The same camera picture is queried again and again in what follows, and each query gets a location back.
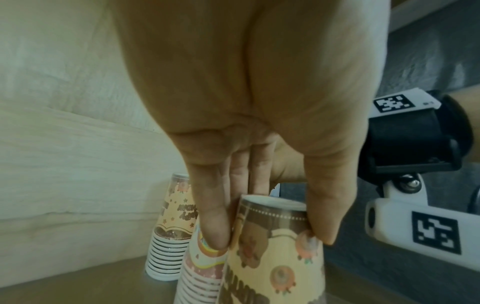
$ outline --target wrist-mounted device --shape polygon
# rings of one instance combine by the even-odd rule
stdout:
[[[377,98],[358,176],[380,186],[406,174],[459,170],[473,142],[466,113],[449,95],[412,89]]]

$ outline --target white dotted line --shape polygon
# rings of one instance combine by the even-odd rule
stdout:
[[[278,213],[271,213],[271,212],[267,212],[267,211],[263,211],[263,210],[254,209],[254,208],[251,208],[251,207],[247,207],[247,209],[249,209],[253,212],[268,215],[268,216],[271,216],[271,217],[278,217],[278,218],[291,219],[291,220],[300,220],[300,221],[306,221],[307,220],[306,217],[289,216],[289,215],[283,215],[283,214],[278,214]]]

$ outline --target black wrist strap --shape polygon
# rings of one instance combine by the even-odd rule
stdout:
[[[473,132],[460,105],[429,92],[442,106],[371,118],[358,176],[381,185],[404,174],[454,171],[473,144]]]

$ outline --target gray fabric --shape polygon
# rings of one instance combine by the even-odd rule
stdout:
[[[459,2],[390,35],[378,95],[420,87],[452,91],[480,83],[480,1]],[[466,211],[480,166],[424,176],[430,205]],[[305,199],[305,185],[283,184],[281,196]],[[375,187],[359,182],[357,200],[325,258],[423,304],[480,303],[480,273],[376,242],[364,231]]]

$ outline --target stacked cup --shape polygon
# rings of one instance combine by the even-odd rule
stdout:
[[[327,302],[323,246],[303,203],[243,196],[223,271],[216,304]]]
[[[149,276],[161,281],[180,277],[197,217],[189,176],[174,173],[148,248],[145,271]]]
[[[199,223],[197,221],[183,258],[174,304],[214,304],[220,292],[227,250],[211,249]]]

